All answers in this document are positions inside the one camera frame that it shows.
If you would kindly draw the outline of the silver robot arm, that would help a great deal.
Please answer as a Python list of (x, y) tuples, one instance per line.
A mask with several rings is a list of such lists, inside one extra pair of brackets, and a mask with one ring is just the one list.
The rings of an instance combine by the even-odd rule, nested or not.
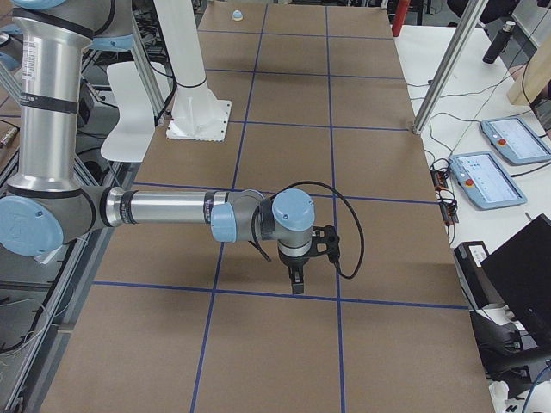
[(82, 53), (133, 45), (128, 1), (17, 1), (23, 35), (19, 166), (1, 200), (2, 246), (21, 256), (56, 250), (123, 224), (198, 223), (222, 243), (274, 240), (292, 290), (304, 290), (314, 204), (299, 189), (273, 200), (246, 190), (147, 192), (84, 186), (74, 176)]

